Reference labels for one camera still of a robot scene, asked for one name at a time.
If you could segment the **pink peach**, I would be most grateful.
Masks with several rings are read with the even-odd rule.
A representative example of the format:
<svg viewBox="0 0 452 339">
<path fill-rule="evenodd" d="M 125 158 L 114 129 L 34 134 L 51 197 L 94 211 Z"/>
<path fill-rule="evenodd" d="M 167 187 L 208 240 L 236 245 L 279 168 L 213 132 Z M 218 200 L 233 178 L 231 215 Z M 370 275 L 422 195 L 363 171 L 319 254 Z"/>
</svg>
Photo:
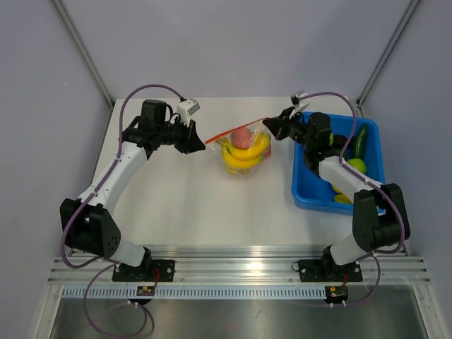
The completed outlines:
<svg viewBox="0 0 452 339">
<path fill-rule="evenodd" d="M 233 147 L 238 149 L 247 149 L 252 146 L 253 133 L 247 127 L 237 129 L 232 132 L 230 141 Z"/>
</svg>

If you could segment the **clear zip top bag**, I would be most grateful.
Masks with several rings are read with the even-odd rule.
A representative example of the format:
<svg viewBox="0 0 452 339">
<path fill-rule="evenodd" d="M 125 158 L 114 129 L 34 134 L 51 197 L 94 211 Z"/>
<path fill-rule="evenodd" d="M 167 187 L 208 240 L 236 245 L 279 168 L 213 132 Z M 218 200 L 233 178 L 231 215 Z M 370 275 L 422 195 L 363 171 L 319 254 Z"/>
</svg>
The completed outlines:
<svg viewBox="0 0 452 339">
<path fill-rule="evenodd" d="M 262 119 L 224 131 L 206 141 L 225 171 L 231 175 L 248 175 L 271 157 L 272 136 Z"/>
</svg>

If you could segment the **yellow banana bunch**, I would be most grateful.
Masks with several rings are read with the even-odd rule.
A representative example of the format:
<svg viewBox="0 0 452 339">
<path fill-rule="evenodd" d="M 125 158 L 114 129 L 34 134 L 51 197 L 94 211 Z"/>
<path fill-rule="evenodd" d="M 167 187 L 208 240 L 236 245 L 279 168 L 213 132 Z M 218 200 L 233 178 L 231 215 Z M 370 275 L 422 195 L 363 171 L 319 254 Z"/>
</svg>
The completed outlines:
<svg viewBox="0 0 452 339">
<path fill-rule="evenodd" d="M 250 148 L 238 149 L 232 146 L 231 141 L 225 137 L 218 141 L 221 145 L 222 161 L 225 169 L 230 174 L 246 174 L 255 166 L 261 164 L 267 158 L 263 153 L 271 145 L 271 137 L 263 132 L 253 135 L 253 143 Z"/>
</svg>

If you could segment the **orange tomato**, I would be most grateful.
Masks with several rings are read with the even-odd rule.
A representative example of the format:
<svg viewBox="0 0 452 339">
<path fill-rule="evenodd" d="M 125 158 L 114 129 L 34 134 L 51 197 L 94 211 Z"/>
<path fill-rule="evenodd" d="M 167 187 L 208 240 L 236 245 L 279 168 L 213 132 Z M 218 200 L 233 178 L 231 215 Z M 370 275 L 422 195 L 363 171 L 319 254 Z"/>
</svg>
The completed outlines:
<svg viewBox="0 0 452 339">
<path fill-rule="evenodd" d="M 271 156 L 271 153 L 272 153 L 272 148 L 271 148 L 271 145 L 269 145 L 266 148 L 265 152 L 263 153 L 264 158 L 269 158 Z"/>
</svg>

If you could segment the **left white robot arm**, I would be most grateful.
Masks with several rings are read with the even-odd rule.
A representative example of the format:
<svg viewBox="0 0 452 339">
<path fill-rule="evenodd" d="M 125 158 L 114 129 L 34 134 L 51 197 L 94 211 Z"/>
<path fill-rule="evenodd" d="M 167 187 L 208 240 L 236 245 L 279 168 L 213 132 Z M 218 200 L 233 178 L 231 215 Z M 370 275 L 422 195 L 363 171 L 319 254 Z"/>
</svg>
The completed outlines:
<svg viewBox="0 0 452 339">
<path fill-rule="evenodd" d="M 108 166 L 77 199 L 60 206 L 61 249 L 77 249 L 116 264 L 115 281 L 156 280 L 157 265 L 150 249 L 122 236 L 113 212 L 129 182 L 162 145 L 181 154 L 205 150 L 191 118 L 200 108 L 183 99 L 175 109 L 162 100 L 145 100 L 141 113 L 120 132 L 119 147 Z"/>
</svg>

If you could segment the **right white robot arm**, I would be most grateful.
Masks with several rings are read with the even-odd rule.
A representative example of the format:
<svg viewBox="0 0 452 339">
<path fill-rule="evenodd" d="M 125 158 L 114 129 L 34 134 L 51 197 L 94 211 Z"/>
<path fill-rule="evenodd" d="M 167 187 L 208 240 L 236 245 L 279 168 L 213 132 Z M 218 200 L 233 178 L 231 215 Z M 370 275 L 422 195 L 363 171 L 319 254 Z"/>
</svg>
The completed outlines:
<svg viewBox="0 0 452 339">
<path fill-rule="evenodd" d="M 343 152 L 331 143 L 331 119 L 314 112 L 285 110 L 263 124 L 277 140 L 292 139 L 304 148 L 308 170 L 336 186 L 352 202 L 352 232 L 326 247 L 318 259 L 301 259 L 298 272 L 303 283 L 362 281 L 359 262 L 380 253 L 383 247 L 398 251 L 410 236 L 401 188 L 368 178 L 343 159 Z"/>
</svg>

